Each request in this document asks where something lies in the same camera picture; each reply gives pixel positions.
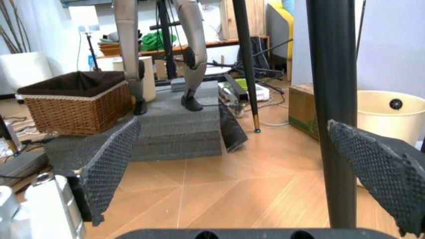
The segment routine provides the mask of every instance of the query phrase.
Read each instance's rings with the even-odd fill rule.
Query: humanoid robot
[[[173,4],[189,44],[184,53],[186,86],[181,99],[182,105],[190,111],[201,111],[203,107],[194,97],[207,69],[207,50],[201,11],[196,0],[173,0]],[[137,0],[115,0],[113,8],[124,69],[131,93],[136,98],[134,114],[142,115],[147,112],[147,107],[143,98],[141,81],[143,75],[141,75],[142,72],[139,73],[137,55]]]

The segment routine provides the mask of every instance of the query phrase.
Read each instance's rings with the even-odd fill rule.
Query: wooden cabinet
[[[251,36],[265,34],[264,0],[245,0]],[[236,20],[232,0],[221,0],[221,30],[223,39],[237,38]]]

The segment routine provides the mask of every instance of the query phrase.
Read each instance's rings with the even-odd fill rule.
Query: white container
[[[390,101],[399,99],[399,110]],[[396,92],[358,91],[357,127],[381,136],[401,139],[413,147],[425,122],[425,99]]]
[[[139,60],[142,60],[145,64],[145,75],[143,78],[143,97],[149,102],[155,99],[155,78],[153,76],[153,65],[151,56],[141,56]],[[112,62],[114,71],[124,71],[122,64],[122,58],[115,58]]]
[[[1,55],[0,70],[14,92],[53,77],[47,58],[41,52]]]

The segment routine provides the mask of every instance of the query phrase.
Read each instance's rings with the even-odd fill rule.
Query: green bag
[[[173,34],[171,42],[176,41],[177,37]],[[164,41],[162,39],[162,32],[149,33],[142,38],[142,51],[163,50]]]

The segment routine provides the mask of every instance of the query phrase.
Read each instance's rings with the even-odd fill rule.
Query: yellow cushion
[[[286,11],[282,6],[281,0],[272,0],[269,2],[269,5],[272,6],[276,12],[282,16],[282,18],[288,23],[289,25],[289,39],[294,37],[294,17]],[[288,43],[288,59],[292,59],[292,48],[293,48],[293,41]]]

